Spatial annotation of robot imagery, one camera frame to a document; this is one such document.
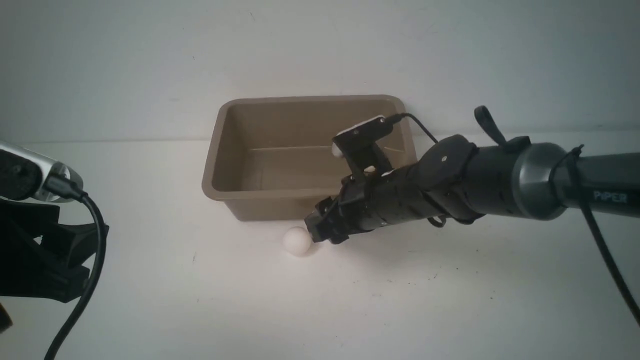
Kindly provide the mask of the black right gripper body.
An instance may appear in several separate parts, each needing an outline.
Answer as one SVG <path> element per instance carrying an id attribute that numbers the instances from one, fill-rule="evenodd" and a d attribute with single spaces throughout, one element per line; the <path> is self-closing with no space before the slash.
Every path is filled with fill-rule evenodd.
<path id="1" fill-rule="evenodd" d="M 346 177 L 338 195 L 318 202 L 313 213 L 323 216 L 328 229 L 349 228 L 349 236 L 425 219 L 441 228 L 446 211 L 420 187 L 417 171 L 407 165 L 364 182 Z"/>

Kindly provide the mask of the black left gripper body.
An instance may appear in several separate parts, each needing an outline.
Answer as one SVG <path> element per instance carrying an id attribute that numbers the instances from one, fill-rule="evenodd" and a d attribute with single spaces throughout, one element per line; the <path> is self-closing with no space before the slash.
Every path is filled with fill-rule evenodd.
<path id="1" fill-rule="evenodd" d="M 0 292 L 69 303 L 86 294 L 98 253 L 95 223 L 60 223 L 59 205 L 2 200 L 0 204 Z"/>

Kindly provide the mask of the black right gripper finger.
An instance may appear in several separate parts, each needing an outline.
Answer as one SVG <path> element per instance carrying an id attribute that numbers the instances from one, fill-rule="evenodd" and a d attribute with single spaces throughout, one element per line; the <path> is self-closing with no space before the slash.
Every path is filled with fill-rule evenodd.
<path id="1" fill-rule="evenodd" d="M 349 228 L 330 227 L 326 230 L 326 240 L 333 245 L 339 245 L 350 237 Z"/>
<path id="2" fill-rule="evenodd" d="M 305 217 L 304 224 L 313 243 L 321 243 L 330 239 L 330 230 L 327 228 L 327 222 L 322 214 L 312 212 Z"/>

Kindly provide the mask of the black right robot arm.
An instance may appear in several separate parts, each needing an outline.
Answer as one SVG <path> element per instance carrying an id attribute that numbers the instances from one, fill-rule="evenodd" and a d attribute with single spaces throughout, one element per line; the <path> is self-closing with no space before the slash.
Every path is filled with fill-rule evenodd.
<path id="1" fill-rule="evenodd" d="M 533 143 L 507 151 L 461 135 L 442 139 L 413 164 L 371 179 L 347 179 L 336 198 L 320 201 L 304 220 L 315 242 L 411 221 L 473 224 L 485 215 L 537 221 L 567 208 L 639 216 L 639 155 L 582 157 L 578 149 Z"/>

